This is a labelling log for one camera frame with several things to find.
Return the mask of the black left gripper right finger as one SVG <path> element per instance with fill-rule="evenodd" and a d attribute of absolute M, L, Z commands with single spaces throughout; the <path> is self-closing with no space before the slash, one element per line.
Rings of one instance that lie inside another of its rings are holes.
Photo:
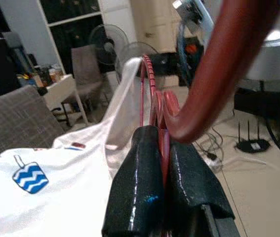
<path fill-rule="evenodd" d="M 219 180 L 193 145 L 171 144 L 168 188 L 171 237 L 240 237 Z"/>

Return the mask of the red plastic hanger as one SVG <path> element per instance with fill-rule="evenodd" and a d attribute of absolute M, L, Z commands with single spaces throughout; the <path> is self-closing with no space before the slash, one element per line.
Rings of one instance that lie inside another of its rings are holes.
<path fill-rule="evenodd" d="M 181 143 L 200 138 L 248 72 L 279 15 L 280 0 L 223 0 L 182 107 L 171 91 L 156 90 L 153 65 L 143 56 L 140 78 L 150 83 L 150 122 Z"/>

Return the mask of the white shirt with blue logo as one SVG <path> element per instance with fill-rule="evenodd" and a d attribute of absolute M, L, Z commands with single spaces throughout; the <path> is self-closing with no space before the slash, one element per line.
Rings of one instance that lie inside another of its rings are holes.
<path fill-rule="evenodd" d="M 0 153 L 0 237 L 101 237 L 113 177 L 139 126 L 142 59 L 129 59 L 102 121 L 51 148 Z"/>

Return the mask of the large silver metal pot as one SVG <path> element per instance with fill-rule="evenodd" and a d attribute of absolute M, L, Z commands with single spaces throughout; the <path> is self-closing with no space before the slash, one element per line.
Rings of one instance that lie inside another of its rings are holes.
<path fill-rule="evenodd" d="M 280 30 L 272 30 L 264 40 L 240 87 L 258 85 L 260 81 L 280 82 Z"/>

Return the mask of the black standing fan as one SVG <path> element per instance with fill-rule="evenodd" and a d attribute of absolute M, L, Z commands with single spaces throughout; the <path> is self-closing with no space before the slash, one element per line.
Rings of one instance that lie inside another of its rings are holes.
<path fill-rule="evenodd" d="M 118 84 L 120 84 L 122 79 L 122 71 L 125 63 L 133 57 L 141 57 L 143 54 L 151 55 L 158 54 L 158 51 L 152 46 L 145 42 L 131 42 L 125 45 L 123 49 L 119 51 L 115 62 L 115 71 Z"/>
<path fill-rule="evenodd" d="M 129 44 L 129 40 L 120 27 L 101 24 L 91 31 L 89 44 L 95 46 L 96 56 L 101 64 L 114 66 L 118 54 Z"/>

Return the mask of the black router with antennas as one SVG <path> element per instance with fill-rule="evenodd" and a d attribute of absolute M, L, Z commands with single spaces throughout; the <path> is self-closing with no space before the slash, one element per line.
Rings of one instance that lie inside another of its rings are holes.
<path fill-rule="evenodd" d="M 260 138 L 260 122 L 257 120 L 257 138 L 250 139 L 250 123 L 247 121 L 247 140 L 241 139 L 240 136 L 240 122 L 238 123 L 238 141 L 234 148 L 249 154 L 256 154 L 265 152 L 270 148 L 270 143 Z"/>

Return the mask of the black low stand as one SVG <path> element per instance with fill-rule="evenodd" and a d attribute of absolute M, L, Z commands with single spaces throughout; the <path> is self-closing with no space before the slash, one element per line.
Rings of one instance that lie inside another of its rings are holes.
<path fill-rule="evenodd" d="M 234 95 L 234 108 L 274 120 L 280 129 L 280 80 L 241 80 Z"/>

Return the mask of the small white side table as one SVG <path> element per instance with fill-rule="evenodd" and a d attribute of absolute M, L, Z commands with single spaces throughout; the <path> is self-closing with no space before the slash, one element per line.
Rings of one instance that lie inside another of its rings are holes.
<path fill-rule="evenodd" d="M 82 118 L 86 126 L 89 125 L 83 104 L 78 94 L 76 81 L 72 74 L 63 75 L 59 82 L 46 87 L 47 93 L 43 96 L 46 106 L 49 110 L 55 109 L 64 100 L 74 94 L 76 102 L 79 106 Z"/>

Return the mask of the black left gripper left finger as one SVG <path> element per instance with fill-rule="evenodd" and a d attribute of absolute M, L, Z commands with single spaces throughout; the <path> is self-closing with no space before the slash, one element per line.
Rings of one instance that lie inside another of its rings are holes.
<path fill-rule="evenodd" d="M 157 127 L 136 129 L 112 182 L 102 237 L 159 237 L 164 216 L 160 162 Z"/>

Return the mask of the cream door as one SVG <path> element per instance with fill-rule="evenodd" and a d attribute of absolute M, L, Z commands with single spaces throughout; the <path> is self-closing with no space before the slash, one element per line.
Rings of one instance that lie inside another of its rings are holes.
<path fill-rule="evenodd" d="M 158 52 L 174 52 L 180 20 L 175 0 L 130 0 L 137 39 Z"/>

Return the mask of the grey fabric chair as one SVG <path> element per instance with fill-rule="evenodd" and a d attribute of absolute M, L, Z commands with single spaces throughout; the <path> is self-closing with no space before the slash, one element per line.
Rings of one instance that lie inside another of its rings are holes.
<path fill-rule="evenodd" d="M 64 133 L 34 86 L 0 96 L 0 153 L 14 148 L 50 148 Z"/>
<path fill-rule="evenodd" d="M 72 67 L 78 95 L 93 123 L 102 119 L 101 107 L 108 101 L 105 94 L 105 78 L 101 74 L 95 45 L 72 48 Z"/>

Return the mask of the white power strip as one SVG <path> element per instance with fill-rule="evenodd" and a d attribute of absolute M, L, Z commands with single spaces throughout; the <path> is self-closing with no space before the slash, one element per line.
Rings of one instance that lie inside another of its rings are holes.
<path fill-rule="evenodd" d="M 204 161 L 214 173 L 221 171 L 223 164 L 221 159 L 218 158 L 217 155 L 207 152 Z"/>

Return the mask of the white electronic device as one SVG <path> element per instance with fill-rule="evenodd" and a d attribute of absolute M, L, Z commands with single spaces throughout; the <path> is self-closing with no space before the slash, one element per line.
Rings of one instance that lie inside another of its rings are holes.
<path fill-rule="evenodd" d="M 191 33 L 212 31 L 214 23 L 202 0 L 175 0 L 172 6 Z"/>

